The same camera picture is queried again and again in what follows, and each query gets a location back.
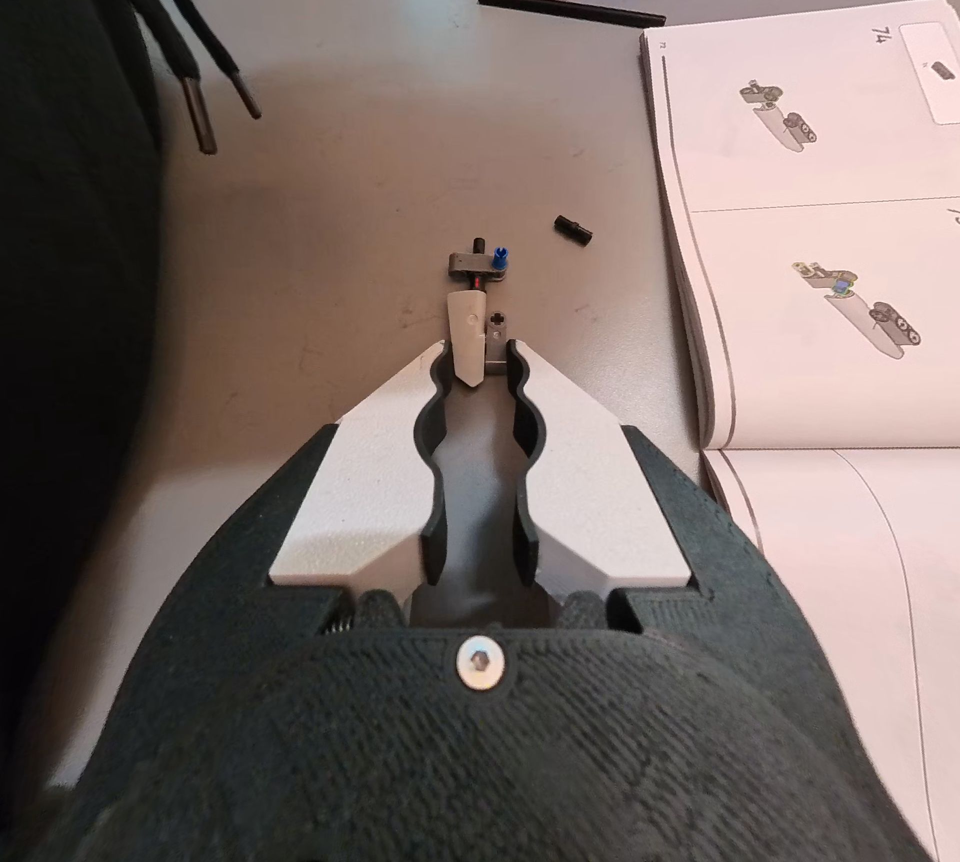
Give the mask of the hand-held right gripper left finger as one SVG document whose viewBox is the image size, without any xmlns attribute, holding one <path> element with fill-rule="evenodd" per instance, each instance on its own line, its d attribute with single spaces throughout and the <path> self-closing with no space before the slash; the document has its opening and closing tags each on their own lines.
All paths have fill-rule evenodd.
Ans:
<svg viewBox="0 0 960 862">
<path fill-rule="evenodd" d="M 270 567 L 279 586 L 434 586 L 447 561 L 447 341 L 344 414 Z"/>
</svg>

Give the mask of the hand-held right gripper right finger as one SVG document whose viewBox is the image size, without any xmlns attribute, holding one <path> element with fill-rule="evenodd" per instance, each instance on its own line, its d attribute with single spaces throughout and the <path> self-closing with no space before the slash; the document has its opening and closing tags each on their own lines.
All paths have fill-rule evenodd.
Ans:
<svg viewBox="0 0 960 862">
<path fill-rule="evenodd" d="M 524 341 L 507 344 L 518 476 L 512 552 L 541 588 L 684 588 L 690 565 L 618 418 Z"/>
</svg>

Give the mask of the small white grey toy brick assembly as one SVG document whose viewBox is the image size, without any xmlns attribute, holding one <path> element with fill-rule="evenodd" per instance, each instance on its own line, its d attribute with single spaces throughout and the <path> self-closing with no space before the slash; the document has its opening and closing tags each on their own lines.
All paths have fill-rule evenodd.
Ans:
<svg viewBox="0 0 960 862">
<path fill-rule="evenodd" d="M 470 252 L 449 256 L 448 275 L 463 282 L 447 296 L 453 370 L 470 388 L 478 388 L 488 375 L 507 373 L 507 318 L 490 308 L 488 286 L 503 281 L 508 268 L 508 249 L 488 252 L 481 237 L 473 240 Z"/>
</svg>

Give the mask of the open building instruction booklet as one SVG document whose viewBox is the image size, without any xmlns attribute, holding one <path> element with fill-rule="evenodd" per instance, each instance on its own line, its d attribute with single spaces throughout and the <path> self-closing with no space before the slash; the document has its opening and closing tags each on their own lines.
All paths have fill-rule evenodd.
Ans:
<svg viewBox="0 0 960 862">
<path fill-rule="evenodd" d="M 959 856 L 958 50 L 947 0 L 640 38 L 707 471 L 934 860 Z"/>
</svg>

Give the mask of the person's dark clothing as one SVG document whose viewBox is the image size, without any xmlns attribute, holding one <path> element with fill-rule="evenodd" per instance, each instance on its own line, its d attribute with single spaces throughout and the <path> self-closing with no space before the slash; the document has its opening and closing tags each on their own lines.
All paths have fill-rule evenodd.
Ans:
<svg viewBox="0 0 960 862">
<path fill-rule="evenodd" d="M 154 74 L 130 0 L 2 0 L 2 795 L 148 386 Z"/>
</svg>

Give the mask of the long black toy axle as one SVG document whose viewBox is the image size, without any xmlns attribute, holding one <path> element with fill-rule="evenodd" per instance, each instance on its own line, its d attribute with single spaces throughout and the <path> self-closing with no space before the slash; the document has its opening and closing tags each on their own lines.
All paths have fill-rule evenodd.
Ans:
<svg viewBox="0 0 960 862">
<path fill-rule="evenodd" d="M 559 0 L 477 0 L 477 3 L 486 7 L 620 28 L 648 29 L 666 26 L 664 15 L 595 4 Z"/>
</svg>

